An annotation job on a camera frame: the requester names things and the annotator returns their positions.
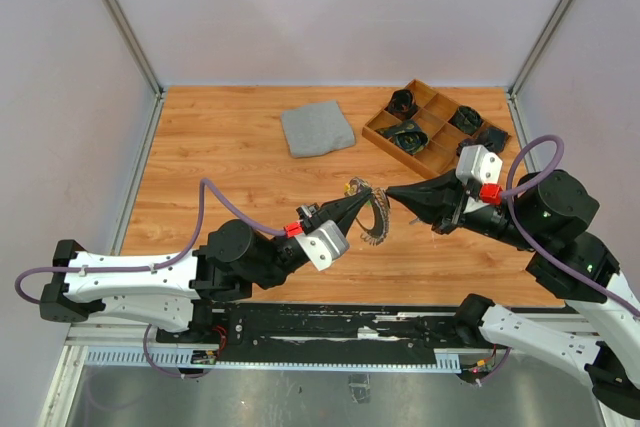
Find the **white wall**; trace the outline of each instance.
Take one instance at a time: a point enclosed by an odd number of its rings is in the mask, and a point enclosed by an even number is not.
[[[21,427],[67,326],[40,320],[13,280],[50,265],[58,239],[109,247],[152,95],[101,0],[0,0],[0,12],[0,412]]]
[[[565,139],[561,166],[601,204],[592,231],[639,293],[640,0],[576,0],[519,101],[530,136]]]
[[[119,0],[166,84],[508,85],[557,0]]]

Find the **wire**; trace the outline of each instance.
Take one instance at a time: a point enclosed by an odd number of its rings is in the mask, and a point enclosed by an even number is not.
[[[211,369],[208,369],[199,374],[181,374],[179,372],[171,372],[157,365],[153,361],[153,359],[151,358],[151,354],[149,353],[149,332],[151,331],[151,327],[151,324],[147,325],[147,328],[144,331],[144,337],[142,338],[142,352],[144,353],[144,358],[146,359],[147,363],[153,370],[174,379],[199,379],[200,377],[204,377],[211,371]]]
[[[204,377],[211,371],[211,369],[208,369],[200,374],[181,374],[178,372],[171,372],[169,370],[165,370],[162,367],[160,367],[158,364],[156,364],[153,361],[153,359],[151,358],[151,354],[149,353],[149,332],[151,331],[151,327],[152,325],[149,324],[146,330],[144,331],[144,337],[142,338],[142,351],[144,352],[145,360],[153,370],[161,373],[162,375],[166,375],[174,379],[183,379],[183,378],[199,379],[200,377]],[[224,348],[227,346],[227,330],[220,325],[216,325],[215,327],[213,327],[212,330],[220,334],[220,343],[218,344],[218,352],[217,352],[217,357],[220,357],[220,354],[222,353]]]
[[[556,144],[556,152],[551,162],[549,162],[549,165],[547,165],[542,170],[542,172],[536,175],[533,179],[529,180],[528,182],[525,182],[524,184],[518,187],[512,188],[513,178],[516,175],[516,170],[518,168],[518,165],[520,165],[520,163],[524,160],[524,156],[527,155],[534,147],[537,147],[538,145],[544,142],[553,142]],[[609,300],[617,302],[622,307],[627,309],[634,317],[640,317],[640,309],[637,309],[630,302],[627,302],[625,299],[623,299],[619,295],[607,290],[606,288],[602,287],[600,284],[597,284],[596,282],[591,280],[589,277],[582,275],[579,272],[576,272],[565,263],[556,259],[544,247],[542,247],[538,242],[536,242],[536,240],[525,230],[524,227],[522,227],[522,225],[516,218],[516,212],[515,212],[515,207],[513,203],[514,196],[524,192],[527,189],[530,189],[531,187],[535,187],[544,179],[546,179],[551,174],[551,172],[553,172],[556,169],[556,167],[560,163],[560,159],[562,159],[563,153],[564,153],[564,143],[562,142],[562,139],[557,135],[543,135],[541,137],[538,137],[537,139],[532,140],[518,153],[513,163],[511,164],[511,167],[509,168],[509,173],[507,174],[507,190],[505,190],[501,194],[501,197],[504,197],[507,200],[507,207],[509,208],[509,213],[511,214],[511,219],[513,220],[513,224],[516,226],[516,228],[520,232],[520,235],[522,235],[522,237],[529,243],[529,245],[533,247],[538,254],[544,257],[551,264],[556,266],[565,274],[573,277],[577,281],[582,282],[588,287],[591,287],[596,292],[606,296]]]
[[[498,364],[493,369],[491,369],[491,372],[485,375],[482,379],[478,380],[478,382],[480,382],[480,385],[486,384],[487,381],[491,380],[500,371],[500,369],[504,367],[504,364],[507,362],[510,353],[511,347],[507,348],[507,350],[504,352],[504,355],[500,359],[500,362],[498,362]]]
[[[218,357],[220,357],[220,354],[222,353],[224,348],[227,346],[227,331],[225,330],[224,327],[220,325],[216,325],[213,328],[213,331],[218,332],[220,334],[220,346],[218,347]]]
[[[172,257],[171,259],[166,260],[164,262],[159,262],[155,264],[154,268],[156,270],[164,269],[166,267],[170,267],[176,264],[177,262],[182,260],[187,254],[189,254],[189,252],[191,252],[191,249],[193,248],[196,241],[198,240],[198,237],[200,236],[200,231],[202,230],[202,222],[204,220],[204,210],[205,210],[205,202],[204,202],[205,187],[208,187],[209,190],[213,192],[213,195],[216,196],[216,198],[220,201],[222,205],[224,205],[237,218],[242,220],[245,224],[248,224],[249,226],[251,226],[253,229],[259,230],[266,234],[273,235],[275,237],[286,235],[284,230],[272,229],[271,227],[262,225],[261,223],[248,217],[246,214],[238,210],[238,208],[234,206],[229,201],[229,199],[227,199],[222,194],[222,192],[220,192],[220,189],[218,189],[218,187],[216,187],[211,180],[207,178],[202,178],[200,179],[199,192],[198,192],[198,219],[196,220],[196,227],[193,231],[193,235],[191,236],[191,239],[189,240],[189,243],[187,244],[187,246],[184,249],[182,249],[182,251],[180,251],[175,257]],[[78,267],[36,267],[34,269],[26,270],[22,272],[20,275],[18,275],[18,277],[14,282],[14,288],[16,290],[16,293],[22,299],[32,304],[39,304],[40,301],[38,299],[28,295],[22,288],[22,281],[24,279],[34,274],[42,274],[42,273],[74,274],[80,271],[81,269]],[[87,267],[85,271],[87,273],[93,273],[93,274],[105,274],[105,273],[115,273],[115,272],[148,272],[149,266],[145,265],[145,266],[137,266],[137,267]]]

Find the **robotic arm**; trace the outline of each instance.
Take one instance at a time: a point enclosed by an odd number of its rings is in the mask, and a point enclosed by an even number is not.
[[[522,250],[533,250],[500,200],[497,179],[502,162],[483,146],[463,150],[455,171],[413,185],[390,187],[386,194],[431,224],[439,234],[462,227]],[[524,176],[520,184],[534,174]],[[599,208],[584,186],[556,170],[514,201],[524,229],[571,269],[585,275],[636,309],[618,261],[604,243],[586,232]],[[623,306],[560,271],[535,253],[527,272],[558,299],[581,313],[603,341],[577,338],[512,314],[477,295],[465,299],[456,313],[462,339],[485,340],[517,348],[554,365],[591,387],[602,403],[631,418],[640,418],[640,321]]]
[[[40,297],[40,316],[54,322],[83,322],[98,316],[150,323],[168,332],[208,329],[211,302],[251,297],[252,286],[282,285],[287,276],[312,262],[324,270],[349,248],[346,234],[370,189],[342,199],[303,205],[286,235],[268,239],[241,220],[211,232],[206,245],[175,264],[155,269],[177,254],[102,256],[62,240],[55,266],[78,273],[56,273]],[[141,272],[94,273],[87,268],[149,266]]]
[[[438,234],[457,228],[532,251],[500,199],[502,161],[483,146],[463,149],[458,167],[413,185],[389,187],[386,195],[431,224]],[[520,183],[526,182],[525,176]],[[138,320],[177,333],[210,329],[212,302],[251,297],[255,283],[268,289],[307,262],[323,270],[349,248],[346,234],[359,210],[371,199],[365,189],[352,197],[302,206],[286,235],[268,239],[240,220],[209,234],[206,245],[170,267],[155,269],[176,254],[106,257],[85,252],[74,241],[61,241],[54,265],[78,273],[55,273],[40,298],[40,315],[56,322],[81,322],[100,315]],[[599,204],[578,180],[556,170],[515,199],[524,229],[571,269],[629,302],[640,303],[607,247],[586,232]],[[136,273],[88,273],[87,267],[148,265]],[[536,281],[580,312],[603,341],[543,327],[513,314],[490,299],[470,295],[454,316],[463,341],[484,339],[514,347],[554,365],[590,386],[613,410],[640,419],[640,324],[610,300],[535,253],[526,270]]]

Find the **metal corner post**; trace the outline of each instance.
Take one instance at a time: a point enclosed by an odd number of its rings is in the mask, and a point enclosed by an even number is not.
[[[511,85],[511,87],[509,87],[508,91],[509,91],[509,94],[511,94],[511,96],[517,97],[518,92],[520,92],[520,90],[522,89],[522,86],[527,80],[527,77],[535,67],[536,63],[540,59],[540,56],[546,49],[549,42],[553,38],[554,33],[556,32],[556,30],[558,29],[558,26],[564,19],[564,16],[569,10],[569,8],[571,7],[571,4],[573,3],[573,1],[574,0],[558,0],[558,3],[556,4],[551,16],[549,17],[549,20],[547,21],[546,25],[542,29],[542,32],[538,36],[536,43],[534,44],[533,48],[529,52],[527,59],[525,60],[524,64],[520,68],[520,71],[516,75],[516,78],[513,81],[513,84]]]
[[[147,59],[144,51],[142,50],[142,47],[140,46],[140,43],[138,42],[138,39],[136,38],[136,35],[133,32],[133,29],[129,25],[129,21],[125,16],[124,11],[122,10],[122,7],[120,7],[118,0],[102,0],[102,1],[104,2],[105,7],[109,11],[111,18],[113,19],[113,22],[118,28],[118,31],[122,36],[122,39],[127,45],[129,51],[131,52],[132,57],[138,64],[138,67],[140,68],[140,72],[142,72],[147,83],[149,84],[149,87],[151,87],[151,90],[153,90],[156,96],[161,95],[163,92],[163,87],[160,84],[160,81],[158,80],[158,77],[156,76],[155,72],[153,71],[153,68],[151,67],[151,64],[149,63],[149,60]]]

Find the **red connector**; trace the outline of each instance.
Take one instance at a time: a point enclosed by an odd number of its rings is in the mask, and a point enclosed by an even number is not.
[[[294,222],[293,224],[285,225],[284,231],[287,233],[287,238],[295,237],[298,234],[304,233],[300,222]]]
[[[487,204],[500,205],[500,184],[484,184],[480,189],[480,200]]]

